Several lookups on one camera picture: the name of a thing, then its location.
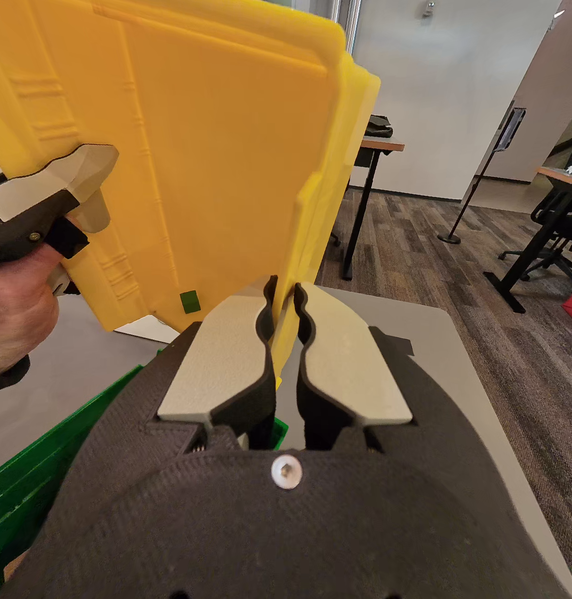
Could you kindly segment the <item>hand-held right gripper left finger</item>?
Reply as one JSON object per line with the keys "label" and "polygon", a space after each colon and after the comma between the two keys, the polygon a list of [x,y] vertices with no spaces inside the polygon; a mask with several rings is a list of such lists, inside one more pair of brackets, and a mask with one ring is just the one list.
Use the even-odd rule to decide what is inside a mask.
{"label": "hand-held right gripper left finger", "polygon": [[275,332],[277,275],[265,275],[208,313],[167,390],[162,421],[228,426],[252,450],[271,449],[276,379],[269,342]]}

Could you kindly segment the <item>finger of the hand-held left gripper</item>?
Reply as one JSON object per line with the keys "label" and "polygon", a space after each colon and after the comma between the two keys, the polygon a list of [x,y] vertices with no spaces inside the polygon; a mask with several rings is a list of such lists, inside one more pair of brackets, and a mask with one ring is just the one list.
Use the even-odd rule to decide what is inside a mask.
{"label": "finger of the hand-held left gripper", "polygon": [[101,189],[73,210],[73,221],[87,234],[96,234],[110,223],[110,215]]}
{"label": "finger of the hand-held left gripper", "polygon": [[101,196],[100,188],[118,157],[112,145],[82,144],[33,174],[0,183],[0,220],[10,221],[59,191],[68,191],[79,206]]}

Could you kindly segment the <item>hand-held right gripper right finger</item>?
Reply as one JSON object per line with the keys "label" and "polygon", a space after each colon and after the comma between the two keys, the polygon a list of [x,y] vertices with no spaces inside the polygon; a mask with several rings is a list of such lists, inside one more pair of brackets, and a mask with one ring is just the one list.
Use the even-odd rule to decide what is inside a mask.
{"label": "hand-held right gripper right finger", "polygon": [[302,343],[296,400],[307,450],[331,450],[343,429],[412,422],[394,375],[366,321],[312,283],[297,283]]}

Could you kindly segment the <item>yellow plastic box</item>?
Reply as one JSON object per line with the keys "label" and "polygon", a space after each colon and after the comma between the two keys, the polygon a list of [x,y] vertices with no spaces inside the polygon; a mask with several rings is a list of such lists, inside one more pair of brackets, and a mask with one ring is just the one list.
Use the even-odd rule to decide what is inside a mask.
{"label": "yellow plastic box", "polygon": [[[177,332],[277,275],[279,377],[380,79],[337,23],[266,1],[0,1],[0,168],[82,144],[119,157],[109,225],[63,266],[108,331]],[[179,294],[196,290],[185,314]]]}

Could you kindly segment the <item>green plastic box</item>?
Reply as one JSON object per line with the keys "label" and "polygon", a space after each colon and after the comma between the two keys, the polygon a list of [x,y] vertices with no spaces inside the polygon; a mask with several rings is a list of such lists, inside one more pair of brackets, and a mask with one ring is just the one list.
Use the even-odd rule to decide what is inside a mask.
{"label": "green plastic box", "polygon": [[137,365],[0,467],[0,590],[33,543],[95,423],[143,369]]}

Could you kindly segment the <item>person's left hand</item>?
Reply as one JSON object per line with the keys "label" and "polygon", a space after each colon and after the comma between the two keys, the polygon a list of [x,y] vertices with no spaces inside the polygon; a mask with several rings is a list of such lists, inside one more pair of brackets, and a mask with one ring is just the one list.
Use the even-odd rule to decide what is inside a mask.
{"label": "person's left hand", "polygon": [[0,264],[0,374],[42,343],[58,319],[48,278],[61,255],[48,244]]}

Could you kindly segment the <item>wooden-edged desk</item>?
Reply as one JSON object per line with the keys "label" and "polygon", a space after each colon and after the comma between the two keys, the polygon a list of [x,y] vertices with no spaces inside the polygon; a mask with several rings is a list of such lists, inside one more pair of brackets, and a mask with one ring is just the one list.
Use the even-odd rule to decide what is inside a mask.
{"label": "wooden-edged desk", "polygon": [[544,250],[546,243],[554,233],[559,232],[560,222],[572,209],[572,174],[563,169],[541,167],[538,173],[544,175],[552,184],[555,197],[547,203],[540,229],[528,245],[519,253],[518,258],[502,279],[494,273],[485,271],[484,277],[515,313],[526,312],[522,304],[512,294],[512,288],[527,273],[528,267]]}
{"label": "wooden-edged desk", "polygon": [[372,191],[373,179],[377,170],[380,156],[390,155],[393,152],[404,151],[405,145],[392,139],[365,136],[361,142],[354,165],[367,168],[367,176],[363,186],[361,199],[357,208],[350,239],[342,261],[341,277],[345,281],[351,281],[353,276],[352,261],[357,246],[358,237],[365,217],[369,196]]}

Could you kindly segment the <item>black office chair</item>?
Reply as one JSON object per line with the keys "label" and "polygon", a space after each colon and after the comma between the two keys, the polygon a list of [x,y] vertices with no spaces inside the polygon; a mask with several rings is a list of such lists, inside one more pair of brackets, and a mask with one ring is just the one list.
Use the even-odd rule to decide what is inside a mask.
{"label": "black office chair", "polygon": [[[530,219],[536,224],[543,224],[548,213],[556,207],[564,197],[563,192],[551,190],[543,200],[534,208],[530,214]],[[563,254],[568,246],[568,251],[572,252],[572,206],[568,214],[558,221],[556,229],[549,237],[552,244],[545,246],[537,255],[536,261],[529,266],[520,276],[521,281],[529,281],[530,273],[540,269],[547,269],[550,266],[556,266],[572,281],[572,261]],[[505,260],[507,256],[519,256],[522,251],[503,251],[498,255],[499,260]]]}

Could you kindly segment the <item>black sign stand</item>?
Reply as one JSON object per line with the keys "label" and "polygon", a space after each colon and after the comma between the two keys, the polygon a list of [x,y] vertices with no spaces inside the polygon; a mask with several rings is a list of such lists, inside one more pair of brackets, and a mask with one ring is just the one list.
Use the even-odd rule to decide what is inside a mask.
{"label": "black sign stand", "polygon": [[437,239],[439,241],[454,245],[458,245],[461,243],[460,237],[455,233],[458,228],[458,225],[460,224],[467,208],[469,207],[471,200],[473,199],[473,196],[475,195],[475,192],[477,191],[480,183],[482,182],[486,170],[489,167],[494,155],[499,152],[504,152],[511,145],[512,140],[514,139],[516,132],[520,127],[523,118],[526,115],[526,112],[527,110],[525,108],[514,107],[514,103],[511,103],[511,106],[507,111],[507,117],[504,123],[501,124],[499,128],[499,135],[496,138],[489,155],[487,156],[485,164],[475,177],[475,180],[472,183],[472,187],[470,188],[469,194],[463,202],[462,208],[454,222],[454,225],[451,227],[450,231],[446,235],[437,235]]}

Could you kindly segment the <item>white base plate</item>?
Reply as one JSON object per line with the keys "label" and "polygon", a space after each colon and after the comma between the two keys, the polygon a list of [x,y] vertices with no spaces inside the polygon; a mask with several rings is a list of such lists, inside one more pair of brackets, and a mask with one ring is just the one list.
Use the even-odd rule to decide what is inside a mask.
{"label": "white base plate", "polygon": [[120,326],[114,329],[114,332],[166,345],[179,336],[177,331],[153,315],[147,315],[132,323]]}

